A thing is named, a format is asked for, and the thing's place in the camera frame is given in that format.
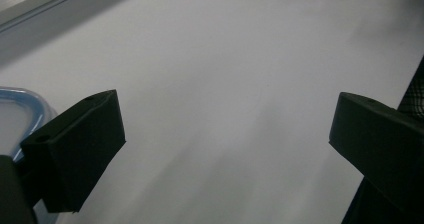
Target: white floor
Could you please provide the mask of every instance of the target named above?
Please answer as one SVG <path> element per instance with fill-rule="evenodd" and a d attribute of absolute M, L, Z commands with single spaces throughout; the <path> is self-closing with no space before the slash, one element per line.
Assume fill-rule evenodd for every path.
<path fill-rule="evenodd" d="M 58 113 L 117 89 L 127 143 L 68 223 L 340 223 L 339 92 L 397 107 L 422 0 L 70 0 L 0 33 L 0 85 Z"/>

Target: black object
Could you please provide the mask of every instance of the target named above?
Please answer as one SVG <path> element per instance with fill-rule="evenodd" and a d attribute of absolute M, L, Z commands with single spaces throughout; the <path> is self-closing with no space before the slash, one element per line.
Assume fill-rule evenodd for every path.
<path fill-rule="evenodd" d="M 36 223 L 12 158 L 0 156 L 0 223 Z"/>
<path fill-rule="evenodd" d="M 365 176 L 343 223 L 423 223 L 423 137 L 416 120 L 340 94 L 330 144 Z"/>
<path fill-rule="evenodd" d="M 0 192 L 13 187 L 30 207 L 41 198 L 49 212 L 77 212 L 124 143 L 116 91 L 87 97 L 21 143 L 23 160 L 1 166 Z M 10 176 L 19 176 L 20 185 Z M 1 198 L 0 209 L 13 200 Z M 26 213 L 21 207 L 15 212 Z"/>

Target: black rubber pad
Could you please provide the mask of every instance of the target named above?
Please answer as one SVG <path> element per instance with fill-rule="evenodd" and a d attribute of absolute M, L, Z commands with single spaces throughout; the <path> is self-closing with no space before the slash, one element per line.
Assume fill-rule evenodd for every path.
<path fill-rule="evenodd" d="M 403 212 L 424 207 L 424 127 L 372 99 L 341 93 L 330 144 Z"/>
<path fill-rule="evenodd" d="M 25 199 L 11 157 L 0 156 L 0 222 L 34 224 L 35 217 Z"/>
<path fill-rule="evenodd" d="M 81 209 L 125 143 L 116 91 L 87 97 L 21 143 L 49 212 Z"/>

